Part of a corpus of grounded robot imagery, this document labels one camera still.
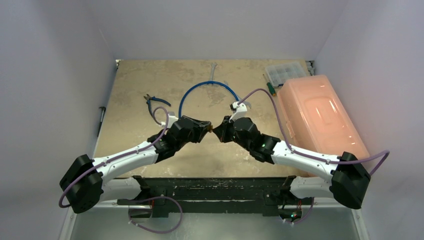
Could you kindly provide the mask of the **blue cable lock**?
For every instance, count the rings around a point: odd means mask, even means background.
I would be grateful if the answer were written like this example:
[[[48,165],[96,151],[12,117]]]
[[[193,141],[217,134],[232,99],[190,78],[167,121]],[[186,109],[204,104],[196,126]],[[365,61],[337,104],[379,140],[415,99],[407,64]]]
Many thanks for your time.
[[[222,82],[218,82],[218,81],[214,81],[214,80],[208,80],[208,81],[203,81],[200,83],[195,84],[194,86],[190,87],[182,96],[179,106],[178,106],[178,117],[181,117],[183,115],[183,106],[184,106],[184,102],[186,100],[186,98],[188,97],[188,95],[190,93],[192,93],[194,90],[196,89],[200,89],[200,88],[206,88],[206,87],[216,87],[218,86],[219,88],[223,88],[225,89],[228,93],[230,93],[231,96],[233,96],[233,98],[238,101],[240,98],[238,97],[238,95],[235,93],[234,90],[232,90],[227,84],[222,83]]]

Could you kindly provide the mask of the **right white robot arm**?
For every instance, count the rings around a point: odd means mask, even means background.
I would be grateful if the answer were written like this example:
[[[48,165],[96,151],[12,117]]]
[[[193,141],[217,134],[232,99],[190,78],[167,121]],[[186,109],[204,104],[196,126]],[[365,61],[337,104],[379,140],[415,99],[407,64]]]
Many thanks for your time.
[[[313,174],[312,178],[295,177],[281,189],[280,196],[288,204],[304,198],[332,198],[339,204],[358,210],[362,207],[371,176],[350,152],[323,154],[261,133],[249,117],[231,120],[225,116],[213,133],[221,143],[234,142],[257,161],[284,165]]]

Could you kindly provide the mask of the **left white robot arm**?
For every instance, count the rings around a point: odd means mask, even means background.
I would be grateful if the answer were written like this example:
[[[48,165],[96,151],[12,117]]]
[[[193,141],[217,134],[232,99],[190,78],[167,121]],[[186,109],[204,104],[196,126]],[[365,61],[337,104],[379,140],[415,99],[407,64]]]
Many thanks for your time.
[[[79,214],[104,201],[146,203],[149,191],[142,186],[141,177],[120,176],[171,158],[187,143],[200,143],[212,128],[210,121],[184,115],[170,127],[130,149],[93,159],[86,154],[77,157],[59,182],[63,191],[59,206],[71,207],[74,213]]]

